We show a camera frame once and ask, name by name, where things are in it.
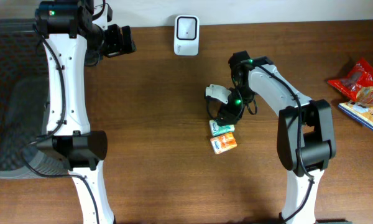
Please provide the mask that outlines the teal tissue pack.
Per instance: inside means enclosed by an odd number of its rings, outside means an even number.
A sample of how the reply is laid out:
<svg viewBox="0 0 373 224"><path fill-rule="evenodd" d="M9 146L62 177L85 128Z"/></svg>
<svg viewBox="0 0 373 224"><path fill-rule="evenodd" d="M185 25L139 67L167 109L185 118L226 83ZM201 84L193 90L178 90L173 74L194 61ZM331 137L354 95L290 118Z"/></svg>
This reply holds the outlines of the teal tissue pack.
<svg viewBox="0 0 373 224"><path fill-rule="evenodd" d="M233 124L220 126L215 120L209 120L209 126L213 137L235 131Z"/></svg>

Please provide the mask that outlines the orange tissue pack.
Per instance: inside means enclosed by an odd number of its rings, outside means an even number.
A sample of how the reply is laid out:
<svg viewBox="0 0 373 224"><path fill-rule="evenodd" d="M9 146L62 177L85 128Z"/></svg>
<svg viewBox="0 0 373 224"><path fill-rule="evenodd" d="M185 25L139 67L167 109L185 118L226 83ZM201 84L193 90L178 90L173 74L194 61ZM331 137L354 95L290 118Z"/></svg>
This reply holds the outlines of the orange tissue pack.
<svg viewBox="0 0 373 224"><path fill-rule="evenodd" d="M233 133L226 133L210 139L215 154L221 154L237 147Z"/></svg>

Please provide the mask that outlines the yellow snack bag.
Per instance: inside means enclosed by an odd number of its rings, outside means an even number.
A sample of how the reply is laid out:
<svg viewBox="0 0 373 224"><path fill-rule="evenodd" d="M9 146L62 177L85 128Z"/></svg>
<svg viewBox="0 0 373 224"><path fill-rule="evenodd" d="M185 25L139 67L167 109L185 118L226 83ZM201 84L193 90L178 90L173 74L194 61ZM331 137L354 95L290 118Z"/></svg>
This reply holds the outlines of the yellow snack bag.
<svg viewBox="0 0 373 224"><path fill-rule="evenodd" d="M340 103L338 108L353 120L373 131L373 105L349 100Z"/></svg>

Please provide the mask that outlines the red candy bag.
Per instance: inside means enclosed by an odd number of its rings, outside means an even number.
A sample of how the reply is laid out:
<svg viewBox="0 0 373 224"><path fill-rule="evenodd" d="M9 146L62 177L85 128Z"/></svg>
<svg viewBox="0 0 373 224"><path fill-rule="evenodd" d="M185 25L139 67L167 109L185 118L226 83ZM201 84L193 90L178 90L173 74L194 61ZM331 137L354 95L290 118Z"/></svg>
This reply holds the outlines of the red candy bag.
<svg viewBox="0 0 373 224"><path fill-rule="evenodd" d="M345 77L327 83L352 101L373 105L373 67L365 58L358 60Z"/></svg>

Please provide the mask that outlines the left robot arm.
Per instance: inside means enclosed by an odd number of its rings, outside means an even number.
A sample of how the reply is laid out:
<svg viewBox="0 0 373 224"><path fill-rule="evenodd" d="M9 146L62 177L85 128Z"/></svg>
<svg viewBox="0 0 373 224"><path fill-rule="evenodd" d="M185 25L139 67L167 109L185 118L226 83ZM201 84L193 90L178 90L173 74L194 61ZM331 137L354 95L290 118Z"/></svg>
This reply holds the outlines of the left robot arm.
<svg viewBox="0 0 373 224"><path fill-rule="evenodd" d="M34 31L48 63L49 109L38 150L60 161L63 178L75 184L84 223L115 223L103 165L108 151L104 131L91 130L85 101L85 67L136 51L129 26L113 24L113 10L103 1L42 1Z"/></svg>

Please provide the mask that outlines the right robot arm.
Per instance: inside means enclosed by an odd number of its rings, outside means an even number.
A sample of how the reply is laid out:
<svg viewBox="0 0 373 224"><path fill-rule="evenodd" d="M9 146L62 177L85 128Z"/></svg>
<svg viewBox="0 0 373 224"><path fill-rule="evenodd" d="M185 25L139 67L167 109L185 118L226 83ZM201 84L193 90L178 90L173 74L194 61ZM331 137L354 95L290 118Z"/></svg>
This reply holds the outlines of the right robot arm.
<svg viewBox="0 0 373 224"><path fill-rule="evenodd" d="M233 125L244 111L256 114L261 96L278 117L277 154L287 171L285 204L280 223L316 223L315 203L319 182L336 154L331 106L312 100L293 87L268 57L251 58L246 51L228 60L232 86L210 84L205 100L221 103L211 119L219 126Z"/></svg>

